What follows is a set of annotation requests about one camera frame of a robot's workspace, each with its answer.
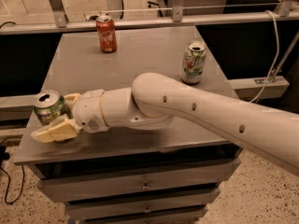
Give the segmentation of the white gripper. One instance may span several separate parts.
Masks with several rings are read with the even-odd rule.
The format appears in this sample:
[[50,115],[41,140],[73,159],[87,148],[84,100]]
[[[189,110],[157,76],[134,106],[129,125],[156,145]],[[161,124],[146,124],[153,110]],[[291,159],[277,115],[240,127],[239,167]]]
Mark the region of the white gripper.
[[83,130],[87,133],[105,132],[106,125],[101,110],[103,90],[87,91],[83,94],[71,93],[64,96],[74,119],[61,115],[31,133],[31,137],[39,143],[61,142],[78,136]]

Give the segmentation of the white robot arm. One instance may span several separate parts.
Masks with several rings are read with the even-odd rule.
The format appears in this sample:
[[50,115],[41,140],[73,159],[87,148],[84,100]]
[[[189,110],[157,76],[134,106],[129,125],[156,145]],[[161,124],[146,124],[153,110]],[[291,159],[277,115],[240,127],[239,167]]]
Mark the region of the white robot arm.
[[74,93],[65,99],[72,117],[61,115],[32,132],[36,141],[64,141],[81,131],[112,127],[161,129],[179,117],[299,174],[298,114],[202,91],[155,73],[138,76],[130,88]]

